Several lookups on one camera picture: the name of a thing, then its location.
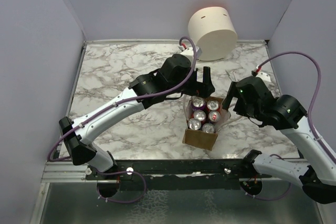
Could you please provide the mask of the black and gold can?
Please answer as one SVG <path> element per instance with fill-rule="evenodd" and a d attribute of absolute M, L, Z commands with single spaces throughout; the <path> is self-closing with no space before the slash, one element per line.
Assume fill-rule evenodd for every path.
<path fill-rule="evenodd" d="M 205 100 L 201 97 L 192 97 L 191 106 L 194 110 L 203 110 L 205 108 Z"/>

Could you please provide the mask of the blue and silver can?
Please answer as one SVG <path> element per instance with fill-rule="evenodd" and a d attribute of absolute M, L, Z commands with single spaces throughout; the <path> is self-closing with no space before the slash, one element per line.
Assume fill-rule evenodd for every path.
<path fill-rule="evenodd" d="M 206 113 L 202 110 L 195 110 L 192 116 L 200 122 L 204 122 L 206 120 Z"/>

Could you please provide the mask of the brown canvas bag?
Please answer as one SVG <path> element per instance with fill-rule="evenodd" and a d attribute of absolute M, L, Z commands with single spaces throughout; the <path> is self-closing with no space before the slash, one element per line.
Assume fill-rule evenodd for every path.
<path fill-rule="evenodd" d="M 242 117 L 231 118 L 231 113 L 222 108 L 222 98 L 183 97 L 186 118 L 184 144 L 211 151 L 219 132 Z"/>

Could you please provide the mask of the red soda can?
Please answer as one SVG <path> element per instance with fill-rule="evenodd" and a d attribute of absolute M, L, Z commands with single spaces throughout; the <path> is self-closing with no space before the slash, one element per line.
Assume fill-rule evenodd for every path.
<path fill-rule="evenodd" d="M 202 128 L 202 123 L 198 119 L 191 118 L 187 122 L 188 129 L 190 130 L 200 130 Z"/>
<path fill-rule="evenodd" d="M 219 111 L 220 103 L 217 100 L 208 100 L 206 103 L 206 108 L 208 111 Z"/>

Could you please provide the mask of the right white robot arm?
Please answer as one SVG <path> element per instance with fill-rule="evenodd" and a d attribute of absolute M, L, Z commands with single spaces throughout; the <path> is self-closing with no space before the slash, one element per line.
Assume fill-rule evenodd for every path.
<path fill-rule="evenodd" d="M 250 76 L 232 82 L 222 108 L 227 110 L 233 98 L 234 112 L 260 121 L 260 127 L 272 126 L 291 140 L 307 160 L 300 165 L 251 150 L 241 164 L 246 177 L 266 174 L 290 182 L 320 204 L 335 202 L 335 152 L 323 138 L 314 136 L 308 114 L 290 95 L 274 97 L 263 80 Z"/>

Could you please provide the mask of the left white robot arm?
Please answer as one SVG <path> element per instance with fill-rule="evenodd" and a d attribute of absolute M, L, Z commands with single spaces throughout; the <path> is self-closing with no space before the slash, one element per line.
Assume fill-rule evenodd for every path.
<path fill-rule="evenodd" d="M 182 54 L 167 58 L 162 67 L 133 80 L 117 97 L 80 118 L 59 121 L 65 147 L 75 166 L 88 164 L 104 179 L 115 175 L 112 154 L 94 144 L 103 132 L 123 119 L 168 100 L 174 93 L 208 98 L 215 92 L 210 67 L 203 68 L 203 80 L 197 80 L 195 63 Z"/>

